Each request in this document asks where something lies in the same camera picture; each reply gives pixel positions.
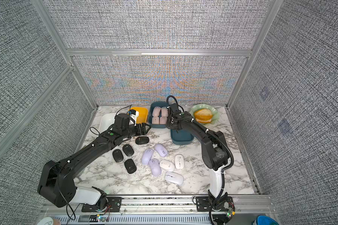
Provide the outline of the pink mouse with scroll wheel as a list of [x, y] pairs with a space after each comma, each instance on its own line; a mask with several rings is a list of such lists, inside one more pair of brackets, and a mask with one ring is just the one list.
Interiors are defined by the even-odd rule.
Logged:
[[162, 107], [161, 108], [161, 117], [168, 117], [169, 113], [168, 113], [168, 109], [167, 107]]

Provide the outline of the teal storage box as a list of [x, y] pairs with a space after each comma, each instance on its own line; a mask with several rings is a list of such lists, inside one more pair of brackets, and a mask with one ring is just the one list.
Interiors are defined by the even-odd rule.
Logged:
[[171, 139], [175, 145], [188, 145], [194, 140], [194, 136], [185, 130], [171, 129]]
[[154, 102], [149, 109], [148, 122], [152, 128], [166, 128], [166, 119], [168, 115], [166, 102]]

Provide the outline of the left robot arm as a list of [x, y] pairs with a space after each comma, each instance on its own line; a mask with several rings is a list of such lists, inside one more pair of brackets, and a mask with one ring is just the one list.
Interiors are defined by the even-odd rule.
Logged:
[[104, 153], [131, 137], [146, 135], [150, 129], [147, 123], [134, 123], [128, 114], [117, 114], [114, 123], [90, 144], [58, 162], [47, 162], [43, 166], [38, 193], [58, 208], [80, 203], [96, 211], [104, 210], [108, 205], [106, 193], [95, 187], [78, 187], [74, 178]]

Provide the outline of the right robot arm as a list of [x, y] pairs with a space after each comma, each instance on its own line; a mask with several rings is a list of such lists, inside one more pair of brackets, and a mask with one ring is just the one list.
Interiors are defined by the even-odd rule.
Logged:
[[167, 104], [167, 109], [169, 118], [166, 127], [189, 132], [201, 143], [201, 157], [210, 172], [208, 193], [214, 198], [220, 198], [224, 194], [225, 171], [234, 165], [234, 156], [224, 134], [206, 128], [176, 103]]

